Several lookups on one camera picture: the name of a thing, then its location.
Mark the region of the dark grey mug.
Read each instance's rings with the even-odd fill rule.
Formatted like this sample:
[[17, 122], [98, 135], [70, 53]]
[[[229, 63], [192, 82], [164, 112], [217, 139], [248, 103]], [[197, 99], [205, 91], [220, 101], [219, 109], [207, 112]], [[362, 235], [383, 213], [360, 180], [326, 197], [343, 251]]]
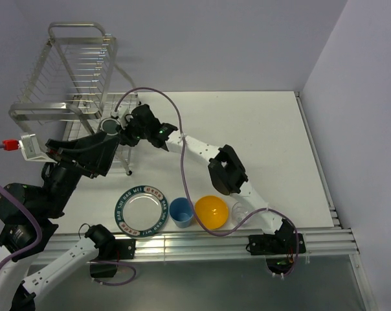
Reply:
[[99, 128], [102, 132], [110, 136], [118, 135], [118, 131], [122, 128], [119, 121], [113, 118], [105, 118], [100, 122]]

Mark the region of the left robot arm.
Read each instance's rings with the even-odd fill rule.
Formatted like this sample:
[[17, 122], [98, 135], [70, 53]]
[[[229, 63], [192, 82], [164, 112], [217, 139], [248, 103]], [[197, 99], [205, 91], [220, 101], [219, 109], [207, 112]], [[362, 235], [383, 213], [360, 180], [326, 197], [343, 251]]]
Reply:
[[105, 176], [119, 140], [104, 132], [73, 141], [47, 141], [42, 150], [33, 133], [5, 140], [0, 148], [21, 150], [27, 161], [44, 162], [43, 186], [11, 183], [0, 186], [0, 310], [34, 310], [41, 295], [82, 264], [106, 259], [115, 250], [115, 237], [103, 225], [91, 226], [66, 253], [32, 276], [27, 271], [58, 228], [53, 219], [64, 208], [81, 177]]

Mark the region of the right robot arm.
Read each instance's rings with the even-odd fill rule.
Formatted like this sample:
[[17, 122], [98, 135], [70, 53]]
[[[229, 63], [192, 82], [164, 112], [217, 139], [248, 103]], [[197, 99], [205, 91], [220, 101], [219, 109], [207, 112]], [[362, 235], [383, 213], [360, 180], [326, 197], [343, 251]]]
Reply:
[[115, 108], [103, 117], [98, 129], [119, 139], [121, 145], [134, 147], [146, 140], [156, 148], [195, 160], [208, 168], [212, 186], [222, 195], [234, 198], [247, 208], [244, 224], [253, 216], [259, 216], [263, 231], [258, 241], [250, 243], [253, 255], [299, 255], [305, 251], [302, 235], [293, 222], [281, 212], [274, 210], [254, 189], [246, 169], [236, 151], [230, 145], [222, 147], [204, 143], [184, 134], [183, 126], [161, 122], [147, 104], [129, 110]]

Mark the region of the metal dish rack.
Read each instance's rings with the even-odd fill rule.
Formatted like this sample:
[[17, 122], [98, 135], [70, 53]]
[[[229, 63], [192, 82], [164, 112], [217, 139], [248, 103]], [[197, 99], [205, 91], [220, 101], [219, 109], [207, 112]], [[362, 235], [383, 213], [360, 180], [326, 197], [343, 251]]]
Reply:
[[118, 99], [109, 90], [113, 73], [134, 84], [117, 63], [117, 52], [116, 37], [99, 23], [52, 22], [9, 116], [22, 133], [36, 135], [45, 153], [45, 127], [50, 123], [63, 124], [65, 140], [96, 133]]

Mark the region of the white plate green rim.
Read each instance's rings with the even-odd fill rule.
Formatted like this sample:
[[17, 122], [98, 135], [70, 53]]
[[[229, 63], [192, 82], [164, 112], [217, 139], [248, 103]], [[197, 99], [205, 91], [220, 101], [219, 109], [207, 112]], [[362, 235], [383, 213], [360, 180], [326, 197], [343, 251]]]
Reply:
[[115, 205], [118, 228], [132, 238], [144, 238], [158, 233], [169, 215], [166, 196], [157, 188], [139, 185], [127, 190]]

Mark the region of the blue plastic cup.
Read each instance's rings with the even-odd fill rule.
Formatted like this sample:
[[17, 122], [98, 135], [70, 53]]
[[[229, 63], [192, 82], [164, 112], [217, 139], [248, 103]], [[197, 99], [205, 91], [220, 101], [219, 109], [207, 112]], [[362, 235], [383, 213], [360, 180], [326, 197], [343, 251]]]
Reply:
[[189, 227], [194, 215], [190, 202], [186, 198], [174, 199], [170, 204], [169, 213], [170, 218], [180, 229]]

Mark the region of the yellow plastic bowl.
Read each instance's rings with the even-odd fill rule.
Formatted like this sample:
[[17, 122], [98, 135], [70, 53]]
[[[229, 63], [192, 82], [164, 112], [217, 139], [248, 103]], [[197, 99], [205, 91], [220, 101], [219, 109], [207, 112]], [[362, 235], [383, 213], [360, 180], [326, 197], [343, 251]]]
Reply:
[[215, 230], [227, 223], [229, 208], [225, 201], [217, 196], [204, 196], [196, 201], [195, 213], [207, 229]]

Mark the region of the clear glass cup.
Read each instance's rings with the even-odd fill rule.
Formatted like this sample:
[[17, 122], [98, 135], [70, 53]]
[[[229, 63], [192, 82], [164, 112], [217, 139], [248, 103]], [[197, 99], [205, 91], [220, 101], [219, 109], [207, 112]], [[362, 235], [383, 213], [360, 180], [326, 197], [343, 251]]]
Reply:
[[235, 203], [231, 210], [231, 220], [234, 225], [238, 225], [243, 219], [245, 219], [251, 210], [244, 207], [240, 202]]

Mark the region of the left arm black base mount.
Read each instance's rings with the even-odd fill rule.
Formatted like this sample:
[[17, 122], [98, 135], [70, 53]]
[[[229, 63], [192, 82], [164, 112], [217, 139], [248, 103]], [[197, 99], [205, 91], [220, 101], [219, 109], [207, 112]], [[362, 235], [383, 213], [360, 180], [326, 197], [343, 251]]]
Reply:
[[[97, 258], [93, 259], [89, 265], [91, 281], [100, 286], [123, 286], [133, 282], [137, 276], [137, 269], [124, 260], [133, 259], [135, 256], [135, 239], [116, 239], [111, 246], [105, 250], [100, 250]], [[112, 279], [119, 268], [127, 268], [131, 271], [131, 276], [125, 281], [109, 282], [105, 279]]]

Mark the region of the aluminium table edge rail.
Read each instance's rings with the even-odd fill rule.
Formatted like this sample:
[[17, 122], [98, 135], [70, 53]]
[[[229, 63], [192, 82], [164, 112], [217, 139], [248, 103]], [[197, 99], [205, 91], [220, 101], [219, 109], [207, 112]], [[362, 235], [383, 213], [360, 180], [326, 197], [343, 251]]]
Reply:
[[[201, 231], [160, 233], [140, 238], [135, 243], [132, 262], [172, 262], [195, 260], [227, 260], [253, 258], [245, 246], [248, 236], [260, 234], [259, 229], [238, 230], [216, 237]], [[307, 261], [312, 256], [356, 255], [359, 248], [350, 229], [303, 231], [306, 252], [301, 254]]]

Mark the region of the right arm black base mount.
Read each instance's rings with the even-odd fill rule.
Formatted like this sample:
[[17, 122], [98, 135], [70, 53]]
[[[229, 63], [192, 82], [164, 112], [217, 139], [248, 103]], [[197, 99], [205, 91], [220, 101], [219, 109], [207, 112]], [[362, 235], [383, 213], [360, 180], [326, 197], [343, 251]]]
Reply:
[[291, 274], [299, 255], [305, 254], [306, 244], [302, 234], [287, 237], [277, 235], [249, 235], [246, 251], [252, 256], [265, 256], [266, 268], [273, 277], [285, 278]]

